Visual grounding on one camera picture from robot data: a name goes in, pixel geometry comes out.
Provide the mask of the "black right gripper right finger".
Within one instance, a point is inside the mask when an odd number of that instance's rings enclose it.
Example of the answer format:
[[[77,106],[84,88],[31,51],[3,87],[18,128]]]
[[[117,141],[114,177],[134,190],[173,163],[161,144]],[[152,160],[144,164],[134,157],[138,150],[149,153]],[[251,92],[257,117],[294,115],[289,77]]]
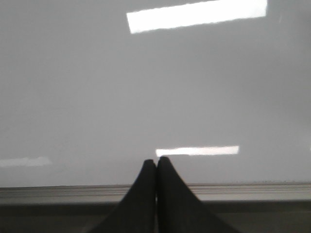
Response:
[[[157,164],[157,217],[160,233],[237,233],[191,192],[168,157]]]

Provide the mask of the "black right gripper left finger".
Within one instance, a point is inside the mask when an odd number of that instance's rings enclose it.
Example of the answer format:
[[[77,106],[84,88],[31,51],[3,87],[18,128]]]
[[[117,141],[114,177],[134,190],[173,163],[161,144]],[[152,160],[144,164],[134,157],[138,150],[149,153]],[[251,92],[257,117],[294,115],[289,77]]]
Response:
[[[145,160],[121,202],[92,233],[152,233],[155,225],[156,166]]]

